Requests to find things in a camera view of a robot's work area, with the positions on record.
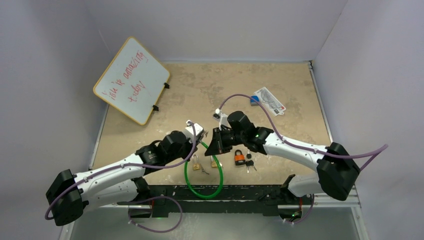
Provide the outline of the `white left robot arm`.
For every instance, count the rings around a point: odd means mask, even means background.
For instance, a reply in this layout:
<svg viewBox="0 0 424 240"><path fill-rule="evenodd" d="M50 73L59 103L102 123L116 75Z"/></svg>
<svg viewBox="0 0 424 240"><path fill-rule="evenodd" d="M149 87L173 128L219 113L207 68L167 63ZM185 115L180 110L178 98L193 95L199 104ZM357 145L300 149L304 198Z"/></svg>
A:
<svg viewBox="0 0 424 240"><path fill-rule="evenodd" d="M108 204L146 203L149 191L143 186L144 177L187 162L201 140L201 134L195 134L188 127L184 131L172 131L162 140L155 140L101 168L78 173L70 169L59 172L45 194L48 202L45 220L64 226L83 213Z"/></svg>

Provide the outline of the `black-headed keys bunch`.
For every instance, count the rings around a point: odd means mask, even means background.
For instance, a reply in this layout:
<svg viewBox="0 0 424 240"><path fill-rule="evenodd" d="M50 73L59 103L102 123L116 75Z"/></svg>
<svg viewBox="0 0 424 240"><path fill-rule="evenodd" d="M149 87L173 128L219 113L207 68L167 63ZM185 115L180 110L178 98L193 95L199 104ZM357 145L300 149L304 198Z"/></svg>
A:
<svg viewBox="0 0 424 240"><path fill-rule="evenodd" d="M246 169L247 169L247 173L249 174L251 170L257 171L256 167L255 167L255 163L253 161L253 157L252 157L252 153L248 150L247 154L245 155L245 165L246 165Z"/></svg>

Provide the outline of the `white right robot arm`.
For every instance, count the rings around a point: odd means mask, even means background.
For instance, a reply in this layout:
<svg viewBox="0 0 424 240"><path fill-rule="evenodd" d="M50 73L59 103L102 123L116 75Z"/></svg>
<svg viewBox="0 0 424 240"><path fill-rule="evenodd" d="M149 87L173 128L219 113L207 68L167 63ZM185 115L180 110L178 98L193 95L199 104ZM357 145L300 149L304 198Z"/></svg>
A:
<svg viewBox="0 0 424 240"><path fill-rule="evenodd" d="M282 157L314 171L309 175L288 177L280 196L288 204L308 194L325 193L345 201L350 194L361 170L339 143L315 145L279 137L275 130L255 126L242 111L230 115L215 113L220 121L212 130L212 140L205 156L229 153L234 146L243 145L254 153Z"/></svg>

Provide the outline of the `brass padlock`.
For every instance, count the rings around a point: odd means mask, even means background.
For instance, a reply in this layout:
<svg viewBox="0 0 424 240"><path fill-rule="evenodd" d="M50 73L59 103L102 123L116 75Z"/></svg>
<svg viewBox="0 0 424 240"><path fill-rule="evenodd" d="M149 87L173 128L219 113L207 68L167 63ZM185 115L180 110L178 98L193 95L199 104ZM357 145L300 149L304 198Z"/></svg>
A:
<svg viewBox="0 0 424 240"><path fill-rule="evenodd" d="M199 162L199 158L196 154L192 155L192 170L198 171L201 169L201 164Z"/></svg>
<svg viewBox="0 0 424 240"><path fill-rule="evenodd" d="M219 160L217 159L217 157L215 155L211 156L211 162L210 165L212 168L218 168L221 166Z"/></svg>

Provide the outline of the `orange black lock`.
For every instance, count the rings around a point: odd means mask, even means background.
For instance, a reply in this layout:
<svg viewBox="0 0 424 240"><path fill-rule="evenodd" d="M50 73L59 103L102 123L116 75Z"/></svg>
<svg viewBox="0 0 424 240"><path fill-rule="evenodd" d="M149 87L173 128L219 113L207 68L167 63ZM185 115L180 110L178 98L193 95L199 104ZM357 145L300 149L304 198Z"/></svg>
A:
<svg viewBox="0 0 424 240"><path fill-rule="evenodd" d="M242 166L246 164L245 156L240 149L235 150L234 152L234 164L236 166Z"/></svg>

